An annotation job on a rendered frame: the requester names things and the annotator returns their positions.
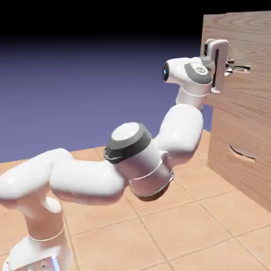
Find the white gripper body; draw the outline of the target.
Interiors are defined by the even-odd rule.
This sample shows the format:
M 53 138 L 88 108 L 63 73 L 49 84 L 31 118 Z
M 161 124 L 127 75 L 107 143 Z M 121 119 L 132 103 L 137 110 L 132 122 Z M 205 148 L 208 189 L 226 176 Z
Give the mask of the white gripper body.
M 225 39 L 214 39 L 210 42 L 210 57 L 215 63 L 211 92 L 220 94 L 223 90 L 226 63 L 228 60 L 229 42 Z

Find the light wood drawer front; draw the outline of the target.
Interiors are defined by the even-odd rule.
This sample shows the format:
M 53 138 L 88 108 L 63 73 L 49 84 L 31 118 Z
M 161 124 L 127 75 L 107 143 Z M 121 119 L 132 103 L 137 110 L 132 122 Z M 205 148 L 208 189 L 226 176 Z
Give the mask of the light wood drawer front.
M 236 158 L 229 144 L 247 149 L 256 162 Z M 271 138 L 242 125 L 236 117 L 214 109 L 208 154 L 208 166 L 271 212 Z
M 212 94 L 208 104 L 261 121 L 271 118 L 271 11 L 205 15 L 202 41 L 208 38 L 227 39 L 228 57 L 251 68 L 227 76 L 222 92 Z

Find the light wood cabinet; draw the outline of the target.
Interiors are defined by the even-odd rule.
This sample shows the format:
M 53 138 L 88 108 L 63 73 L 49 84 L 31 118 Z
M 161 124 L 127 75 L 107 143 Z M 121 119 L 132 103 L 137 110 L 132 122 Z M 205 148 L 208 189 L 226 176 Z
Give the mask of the light wood cabinet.
M 216 108 L 213 106 L 214 109 L 220 109 L 226 113 L 229 113 L 231 116 L 237 118 L 242 125 L 247 125 L 250 129 L 255 129 L 256 132 L 260 135 L 267 134 L 271 138 L 271 118 L 261 121 L 256 117 L 251 117 L 246 113 L 241 113 L 238 111 L 231 111 L 228 109 Z

